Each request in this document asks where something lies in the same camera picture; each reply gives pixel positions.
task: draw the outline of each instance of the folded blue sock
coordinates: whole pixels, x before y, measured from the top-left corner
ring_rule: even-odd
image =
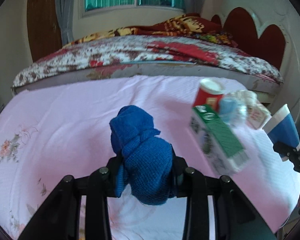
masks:
[[[125,106],[110,121],[110,128],[113,151],[123,157],[116,196],[130,184],[132,195],[147,205],[161,205],[174,197],[172,148],[156,137],[160,131],[154,128],[153,117],[137,106]]]

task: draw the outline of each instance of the pink tablecloth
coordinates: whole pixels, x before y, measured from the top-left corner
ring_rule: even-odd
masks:
[[[109,121],[125,105],[149,112],[177,155],[214,176],[188,129],[199,80],[135,76],[17,95],[0,115],[0,225],[16,239],[62,177],[87,176],[106,165],[114,156]],[[227,92],[244,89],[234,80],[219,81]],[[297,203],[300,175],[291,163],[281,162],[262,130],[242,127],[235,132],[252,161],[233,179],[276,231]],[[172,199],[161,207],[144,206],[128,188],[123,198],[109,201],[114,238],[181,239],[185,206],[184,199]]]

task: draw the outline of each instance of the brown door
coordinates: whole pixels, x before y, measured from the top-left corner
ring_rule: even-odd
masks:
[[[33,62],[62,48],[55,0],[28,0],[27,26]]]

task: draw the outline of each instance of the toothpaste box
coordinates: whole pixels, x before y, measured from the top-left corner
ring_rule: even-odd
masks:
[[[244,147],[209,105],[192,108],[190,127],[203,154],[220,175],[237,173],[247,164]]]

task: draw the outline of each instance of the red can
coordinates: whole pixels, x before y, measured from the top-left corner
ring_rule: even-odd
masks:
[[[200,87],[197,97],[192,105],[210,105],[215,111],[219,109],[219,101],[224,95],[224,86],[212,78],[204,78],[200,80]]]

